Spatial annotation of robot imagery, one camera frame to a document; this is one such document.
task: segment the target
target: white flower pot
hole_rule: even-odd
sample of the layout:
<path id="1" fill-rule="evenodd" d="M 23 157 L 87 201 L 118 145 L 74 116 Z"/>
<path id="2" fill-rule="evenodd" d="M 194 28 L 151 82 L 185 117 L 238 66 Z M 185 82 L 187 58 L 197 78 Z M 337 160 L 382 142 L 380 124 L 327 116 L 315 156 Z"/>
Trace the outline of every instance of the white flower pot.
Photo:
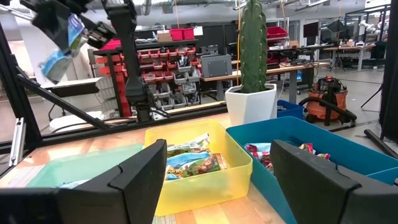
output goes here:
<path id="1" fill-rule="evenodd" d="M 271 90 L 237 93 L 241 86 L 234 86 L 225 92 L 228 116 L 233 126 L 276 118 L 276 84 L 266 83 L 265 87 Z"/>

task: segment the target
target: small parts storage rack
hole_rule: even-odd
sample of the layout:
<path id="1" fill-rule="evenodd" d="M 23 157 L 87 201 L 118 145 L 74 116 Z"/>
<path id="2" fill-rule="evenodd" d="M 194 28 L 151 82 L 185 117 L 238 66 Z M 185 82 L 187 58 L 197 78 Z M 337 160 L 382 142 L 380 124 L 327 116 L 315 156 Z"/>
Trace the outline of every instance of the small parts storage rack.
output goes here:
<path id="1" fill-rule="evenodd" d="M 201 103 L 200 77 L 193 72 L 199 64 L 195 48 L 197 42 L 183 40 L 136 45 L 141 76 L 163 110 Z M 116 47 L 114 50 L 97 50 L 93 54 L 101 56 L 97 57 L 97 63 L 105 64 L 98 72 L 112 77 L 115 94 L 119 96 L 116 101 L 120 116 L 131 116 L 131 108 L 125 96 L 127 74 L 123 64 L 123 52 Z M 188 66 L 178 65 L 177 60 L 181 55 L 188 57 Z"/>

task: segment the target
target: wooden table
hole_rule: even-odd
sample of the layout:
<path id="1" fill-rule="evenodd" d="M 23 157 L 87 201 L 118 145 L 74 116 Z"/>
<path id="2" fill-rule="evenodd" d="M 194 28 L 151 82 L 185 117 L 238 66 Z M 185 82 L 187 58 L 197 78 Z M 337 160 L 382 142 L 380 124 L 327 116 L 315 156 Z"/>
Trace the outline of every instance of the wooden table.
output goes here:
<path id="1" fill-rule="evenodd" d="M 297 71 L 301 69 L 306 69 L 306 68 L 314 68 L 314 67 L 327 67 L 329 66 L 330 63 L 326 62 L 320 62 L 320 63 L 314 63 L 314 65 L 281 65 L 280 68 L 275 68 L 275 69 L 268 69 L 266 76 L 272 76 L 272 75 L 278 75 L 281 73 L 286 73 L 289 72 L 289 101 L 291 103 L 296 104 L 297 96 Z M 222 77 L 211 77 L 211 78 L 204 78 L 200 77 L 200 80 L 203 82 L 213 82 L 217 81 L 217 100 L 222 101 L 224 100 L 224 88 L 223 88 L 223 83 L 222 81 L 229 81 L 229 80 L 235 80 L 237 78 L 241 77 L 241 72 L 240 71 L 235 71 L 232 72 L 231 75 L 225 75 Z"/>
<path id="2" fill-rule="evenodd" d="M 363 53 L 365 50 L 370 50 L 374 47 L 374 44 L 371 45 L 365 45 L 365 46 L 356 46 L 356 47 L 329 47 L 325 48 L 323 50 L 326 51 L 332 51 L 332 57 L 331 57 L 331 67 L 335 66 L 336 63 L 336 57 L 337 57 L 337 50 L 355 50 L 359 51 L 359 59 L 358 59 L 358 68 L 357 71 L 360 72 L 362 70 L 362 61 L 363 61 Z"/>
<path id="3" fill-rule="evenodd" d="M 227 114 L 218 114 L 199 119 L 216 119 L 226 128 L 231 126 Z M 22 170 L 27 167 L 44 165 L 51 160 L 76 154 L 135 143 L 143 144 L 145 131 L 146 128 L 143 128 L 38 148 L 0 179 L 0 187 L 7 187 L 9 182 L 12 181 L 16 175 L 22 173 Z M 250 185 L 249 193 L 243 198 L 177 213 L 174 217 L 176 224 L 284 223 L 253 184 Z"/>

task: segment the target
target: table leg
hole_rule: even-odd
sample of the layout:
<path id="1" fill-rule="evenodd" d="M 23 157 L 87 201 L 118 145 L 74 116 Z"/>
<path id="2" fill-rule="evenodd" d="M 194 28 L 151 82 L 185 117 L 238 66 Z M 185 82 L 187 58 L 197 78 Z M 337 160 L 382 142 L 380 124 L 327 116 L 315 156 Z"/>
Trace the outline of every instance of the table leg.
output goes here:
<path id="1" fill-rule="evenodd" d="M 221 80 L 217 81 L 217 100 L 218 101 L 224 100 L 224 87 L 223 87 L 223 82 Z"/>
<path id="2" fill-rule="evenodd" d="M 357 69 L 358 72 L 362 70 L 363 51 L 364 51 L 363 49 L 359 51 L 359 60 L 358 60 L 358 69 Z"/>
<path id="3" fill-rule="evenodd" d="M 336 63 L 336 55 L 337 55 L 336 51 L 334 50 L 332 55 L 331 55 L 331 65 L 330 65 L 330 67 L 332 67 L 332 68 L 333 68 L 333 66 L 335 66 L 335 63 Z"/>
<path id="4" fill-rule="evenodd" d="M 296 104 L 297 101 L 297 71 L 289 74 L 289 102 Z"/>

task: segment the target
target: teal plastic bin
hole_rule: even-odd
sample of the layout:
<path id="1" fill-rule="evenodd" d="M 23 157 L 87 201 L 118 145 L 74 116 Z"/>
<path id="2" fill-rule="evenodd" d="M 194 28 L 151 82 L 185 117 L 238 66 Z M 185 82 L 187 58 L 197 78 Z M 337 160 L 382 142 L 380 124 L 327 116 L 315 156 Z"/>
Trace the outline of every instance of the teal plastic bin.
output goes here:
<path id="1" fill-rule="evenodd" d="M 296 146 L 311 142 L 317 153 L 329 153 L 332 162 L 360 174 L 389 185 L 398 177 L 398 160 L 294 117 L 235 126 L 226 131 L 242 148 L 247 143 L 272 142 L 275 139 Z M 277 179 L 252 158 L 252 183 L 286 223 L 296 223 Z"/>
<path id="2" fill-rule="evenodd" d="M 92 179 L 142 150 L 142 144 L 117 147 L 55 159 L 43 167 L 26 187 L 58 187 Z"/>

